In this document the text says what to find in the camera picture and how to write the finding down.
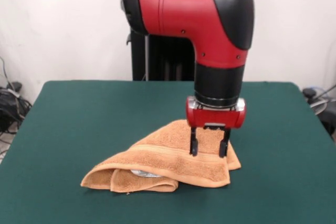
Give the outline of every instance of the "silver object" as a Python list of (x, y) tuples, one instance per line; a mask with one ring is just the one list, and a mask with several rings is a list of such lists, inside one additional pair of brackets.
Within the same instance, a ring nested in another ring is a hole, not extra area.
[[(208, 107), (204, 104), (199, 103), (194, 96), (188, 97), (188, 107), (190, 109), (203, 109), (203, 110), (221, 110), (221, 111), (230, 111), (231, 108), (216, 108), (216, 107)], [(235, 111), (243, 111), (245, 108), (245, 100), (244, 98), (238, 98), (236, 105), (233, 107)]]
[(144, 172), (143, 170), (131, 170), (134, 175), (144, 177), (144, 178), (160, 178), (162, 176), (153, 173)]

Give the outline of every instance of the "black cable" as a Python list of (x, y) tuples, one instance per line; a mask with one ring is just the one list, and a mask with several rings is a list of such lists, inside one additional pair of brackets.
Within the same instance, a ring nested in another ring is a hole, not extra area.
[(18, 123), (22, 123), (22, 119), (15, 118), (15, 116), (13, 116), (8, 110), (0, 108), (0, 111), (5, 112), (9, 117), (11, 117), (12, 119), (14, 119), (14, 121), (16, 121)]
[(325, 90), (325, 92), (323, 92), (322, 94), (318, 95), (317, 97), (314, 98), (313, 101), (319, 99), (320, 97), (324, 96), (325, 94), (327, 94), (328, 92), (330, 92), (331, 90), (333, 90), (334, 88), (336, 88), (336, 84), (334, 86), (332, 86), (331, 88)]
[(9, 149), (6, 149), (6, 150), (0, 152), (0, 156), (1, 156), (2, 154), (6, 153), (8, 150), (9, 150)]
[(10, 143), (10, 142), (7, 142), (7, 141), (5, 141), (5, 140), (2, 140), (2, 139), (0, 139), (0, 142), (3, 142), (3, 143), (5, 143), (5, 144), (9, 144), (9, 145), (11, 145), (12, 143)]

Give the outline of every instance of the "green felt surface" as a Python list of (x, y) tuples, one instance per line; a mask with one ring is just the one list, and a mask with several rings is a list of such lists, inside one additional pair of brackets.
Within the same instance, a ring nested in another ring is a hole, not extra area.
[(290, 83), (244, 83), (231, 184), (173, 193), (79, 186), (105, 158), (185, 117), (191, 82), (49, 82), (0, 165), (0, 223), (335, 223), (336, 148)]

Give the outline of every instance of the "towel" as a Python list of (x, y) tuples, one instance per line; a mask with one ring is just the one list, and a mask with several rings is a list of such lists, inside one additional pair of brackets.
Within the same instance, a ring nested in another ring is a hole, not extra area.
[(227, 156), (218, 156), (223, 131), (199, 128), (196, 137), (198, 155), (193, 157), (189, 154), (187, 121), (173, 121), (127, 151), (96, 165), (84, 177), (81, 186), (130, 193), (140, 190), (172, 192), (179, 182), (201, 187), (229, 184), (229, 170), (239, 169), (241, 164), (230, 142)]

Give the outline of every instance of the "cable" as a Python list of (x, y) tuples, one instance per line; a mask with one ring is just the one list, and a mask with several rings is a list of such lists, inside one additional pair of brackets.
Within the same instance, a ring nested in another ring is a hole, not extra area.
[(320, 110), (315, 111), (315, 115), (319, 115), (319, 114), (321, 114), (321, 113), (327, 108), (327, 106), (328, 106), (328, 104), (327, 104), (327, 103), (324, 103), (324, 104), (323, 104), (323, 107), (322, 107)]
[(315, 90), (319, 90), (319, 91), (322, 91), (322, 92), (325, 92), (325, 89), (321, 88), (321, 87), (318, 87), (318, 86), (311, 86), (311, 87), (308, 87), (309, 89), (315, 89)]
[(15, 116), (13, 116), (8, 110), (5, 110), (3, 108), (0, 108), (0, 111), (5, 112), (9, 117), (11, 117), (12, 119), (14, 119), (14, 121), (21, 123), (21, 119), (15, 118)]
[(334, 86), (332, 86), (331, 88), (327, 89), (325, 92), (323, 92), (322, 94), (318, 95), (317, 97), (314, 98), (314, 101), (319, 99), (320, 97), (324, 96), (325, 94), (327, 94), (328, 92), (330, 92), (331, 90), (333, 90), (334, 88), (336, 88), (336, 84)]
[(8, 149), (6, 149), (6, 150), (4, 150), (4, 151), (1, 151), (1, 152), (0, 152), (0, 156), (1, 156), (1, 155), (3, 155), (3, 154), (5, 154), (5, 153), (6, 153), (8, 150), (9, 150), (9, 148), (8, 148)]
[(7, 73), (6, 73), (6, 68), (5, 68), (5, 61), (1, 56), (0, 56), (0, 60), (2, 61), (2, 68), (3, 68), (3, 72), (4, 72), (4, 75), (5, 75), (5, 78), (6, 78), (7, 82), (12, 87), (12, 89), (15, 90), (14, 87), (13, 87), (13, 84), (8, 80)]
[(3, 143), (5, 143), (5, 144), (9, 144), (9, 145), (11, 145), (12, 143), (10, 143), (10, 142), (7, 142), (7, 141), (5, 141), (5, 140), (2, 140), (2, 139), (0, 139), (0, 142), (3, 142)]

